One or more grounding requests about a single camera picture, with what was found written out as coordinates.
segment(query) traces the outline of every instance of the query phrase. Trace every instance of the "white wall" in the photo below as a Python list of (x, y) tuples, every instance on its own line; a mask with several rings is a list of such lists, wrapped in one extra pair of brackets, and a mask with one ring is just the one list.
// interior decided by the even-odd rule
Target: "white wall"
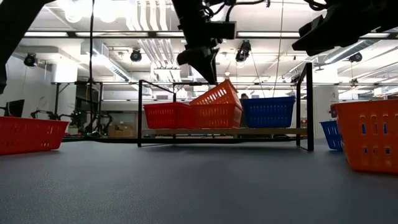
[[(37, 108), (53, 111), (55, 86), (51, 85), (52, 72), (40, 67), (28, 68), (24, 62), (11, 57), (6, 65), (7, 86), (0, 95), (0, 106), (8, 101), (25, 100), (22, 117), (29, 118), (30, 113)], [(48, 119), (46, 114), (39, 114), (40, 119)]]

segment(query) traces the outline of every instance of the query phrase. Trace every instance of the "ceiling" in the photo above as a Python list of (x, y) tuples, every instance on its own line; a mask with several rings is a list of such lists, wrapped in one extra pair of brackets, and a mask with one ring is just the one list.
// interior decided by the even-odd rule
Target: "ceiling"
[[(89, 31), (89, 17), (83, 16), (81, 20), (76, 23), (71, 23), (66, 20), (63, 7), (65, 1), (71, 0), (58, 0), (47, 4), (30, 27), (30, 30)], [(101, 3), (102, 1), (105, 0), (96, 0), (97, 3)], [(132, 10), (127, 0), (107, 1), (109, 1), (108, 12), (113, 11), (117, 18), (114, 22), (106, 23), (99, 17), (95, 17), (94, 30), (129, 30), (126, 25), (126, 15), (131, 14)], [(170, 1), (165, 1), (167, 5), (165, 19), (167, 26), (169, 30), (177, 31), (177, 16), (175, 15)], [(146, 13), (149, 23), (149, 7)], [(310, 22), (320, 14), (325, 13), (325, 11), (312, 11), (303, 0), (271, 0), (270, 8), (266, 8), (266, 4), (264, 3), (256, 6), (237, 6), (231, 14), (231, 21), (237, 21), (238, 30), (240, 31), (297, 32), (304, 24)], [(82, 66), (80, 66), (79, 69), (79, 76), (84, 77), (88, 76), (86, 68), (89, 57), (81, 52), (81, 45), (86, 41), (87, 40), (84, 39), (23, 39), (21, 45), (59, 47), (80, 61)], [(142, 60), (140, 62), (132, 62), (130, 60), (130, 54), (133, 48), (141, 47), (137, 39), (97, 39), (95, 41), (97, 44), (104, 44), (107, 46), (110, 59), (127, 71), (129, 76), (133, 77), (135, 80), (153, 79), (150, 75), (152, 63), (144, 52), (142, 52)], [(171, 39), (170, 41), (174, 57), (176, 57), (178, 53), (184, 50), (184, 40)], [(252, 54), (245, 61), (244, 67), (238, 67), (234, 60), (234, 56), (241, 41), (242, 39), (227, 40), (219, 46), (220, 53), (216, 58), (219, 80), (226, 78), (227, 72), (227, 74), (229, 74), (228, 77), (233, 82), (258, 82), (259, 79), (262, 82), (284, 82), (293, 75), (291, 71), (294, 68), (297, 68), (298, 65), (310, 59), (305, 52), (295, 52), (292, 49), (291, 45), (296, 41), (294, 39), (249, 39), (252, 47)], [(348, 82), (354, 77), (377, 71), (382, 67), (398, 62), (397, 44), (398, 40), (382, 40), (361, 50), (360, 52), (363, 55), (363, 60), (359, 63), (351, 64), (342, 60), (322, 68), (326, 71), (330, 70), (335, 72), (337, 70), (339, 82)], [(113, 73), (101, 63), (94, 63), (93, 71), (95, 80), (107, 82), (115, 81)], [(392, 69), (388, 70), (388, 72), (375, 73), (362, 82), (379, 82), (395, 77), (397, 74), (398, 67), (395, 69), (395, 66), (392, 65)], [(188, 76), (192, 77), (189, 66), (183, 65), (180, 67), (180, 76), (182, 80), (187, 79)], [(250, 90), (260, 89), (258, 86), (250, 85), (240, 85), (238, 88), (241, 92), (244, 92), (248, 88)], [(126, 91), (129, 87), (112, 86), (108, 87), (108, 89), (113, 91)], [(372, 87), (368, 86), (364, 89), (371, 90)]]

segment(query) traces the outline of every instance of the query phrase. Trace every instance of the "wooden shelf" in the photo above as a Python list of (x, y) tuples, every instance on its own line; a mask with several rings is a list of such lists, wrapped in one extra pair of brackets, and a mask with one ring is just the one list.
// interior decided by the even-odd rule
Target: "wooden shelf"
[(306, 128), (147, 129), (143, 134), (301, 134)]

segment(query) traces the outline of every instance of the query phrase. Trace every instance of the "storage basket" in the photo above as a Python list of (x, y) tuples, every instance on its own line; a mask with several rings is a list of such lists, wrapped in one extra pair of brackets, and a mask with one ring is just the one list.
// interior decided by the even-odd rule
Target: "storage basket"
[(294, 96), (243, 100), (248, 127), (289, 128), (294, 102)]
[(323, 132), (325, 133), (326, 140), (330, 149), (343, 150), (343, 143), (341, 142), (341, 136), (338, 132), (336, 121), (324, 121), (321, 122)]
[(58, 149), (68, 122), (0, 117), (0, 155)]
[(340, 103), (337, 125), (355, 170), (398, 172), (398, 100)]
[(235, 103), (193, 105), (197, 128), (238, 128), (242, 109)]
[(194, 128), (193, 111), (184, 103), (158, 103), (144, 105), (148, 128)]
[(235, 103), (242, 108), (241, 102), (238, 97), (238, 91), (232, 85), (230, 80), (225, 80), (216, 87), (207, 91), (198, 98), (192, 100), (190, 105), (212, 105), (212, 104), (225, 104)]

